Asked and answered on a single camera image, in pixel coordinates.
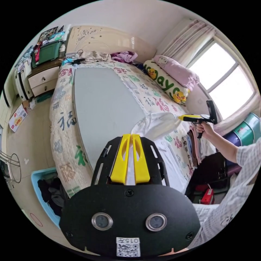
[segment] grey board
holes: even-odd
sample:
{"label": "grey board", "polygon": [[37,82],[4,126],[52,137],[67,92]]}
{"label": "grey board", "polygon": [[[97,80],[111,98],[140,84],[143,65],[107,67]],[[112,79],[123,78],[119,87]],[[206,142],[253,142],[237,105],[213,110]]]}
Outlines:
{"label": "grey board", "polygon": [[109,68],[75,70],[74,104],[92,170],[107,142],[130,133],[145,116],[131,92]]}

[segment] green storage box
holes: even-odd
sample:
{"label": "green storage box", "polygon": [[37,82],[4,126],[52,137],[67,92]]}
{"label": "green storage box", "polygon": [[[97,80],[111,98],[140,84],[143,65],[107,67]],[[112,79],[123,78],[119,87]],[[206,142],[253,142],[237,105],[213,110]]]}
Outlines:
{"label": "green storage box", "polygon": [[242,146],[247,146],[254,143],[254,134],[248,124],[243,121],[238,127],[233,130],[241,140]]}
{"label": "green storage box", "polygon": [[245,122],[253,131],[255,143],[261,137],[260,118],[256,116],[254,113],[250,113],[248,117],[245,119]]}
{"label": "green storage box", "polygon": [[32,67],[54,60],[59,57],[59,49],[62,45],[62,41],[55,41],[52,43],[45,44],[43,47],[40,47],[39,61],[35,62],[35,53],[32,52]]}

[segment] pink pillow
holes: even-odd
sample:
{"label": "pink pillow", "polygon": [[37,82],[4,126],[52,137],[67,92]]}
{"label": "pink pillow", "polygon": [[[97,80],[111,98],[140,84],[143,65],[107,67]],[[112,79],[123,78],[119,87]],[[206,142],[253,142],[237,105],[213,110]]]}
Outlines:
{"label": "pink pillow", "polygon": [[169,76],[191,91],[199,83],[199,77],[197,74],[179,64],[172,58],[163,55],[156,55],[153,60]]}

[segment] person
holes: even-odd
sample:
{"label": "person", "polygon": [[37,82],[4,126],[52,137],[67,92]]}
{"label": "person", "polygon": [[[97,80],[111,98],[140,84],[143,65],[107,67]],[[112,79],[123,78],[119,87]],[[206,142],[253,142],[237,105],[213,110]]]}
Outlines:
{"label": "person", "polygon": [[201,222],[201,227],[188,249],[209,241],[228,225],[248,198],[261,166],[261,138],[249,146],[237,147],[217,134],[206,122],[197,124],[196,128],[227,160],[237,163],[242,169],[222,202],[216,207],[194,204],[200,205],[201,208],[209,207],[210,211]]}

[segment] curtain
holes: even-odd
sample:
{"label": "curtain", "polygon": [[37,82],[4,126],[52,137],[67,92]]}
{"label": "curtain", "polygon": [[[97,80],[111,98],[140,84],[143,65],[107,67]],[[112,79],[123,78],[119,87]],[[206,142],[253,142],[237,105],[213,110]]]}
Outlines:
{"label": "curtain", "polygon": [[241,124],[250,112],[253,112],[257,108],[260,108],[261,110],[261,96],[259,91],[256,92],[249,103],[247,103],[245,106],[242,106],[238,111],[236,111],[227,119],[214,125],[215,132],[221,136],[226,135],[235,129],[239,124]]}
{"label": "curtain", "polygon": [[186,67],[215,33],[212,26],[194,20],[168,44],[162,55],[170,57]]}

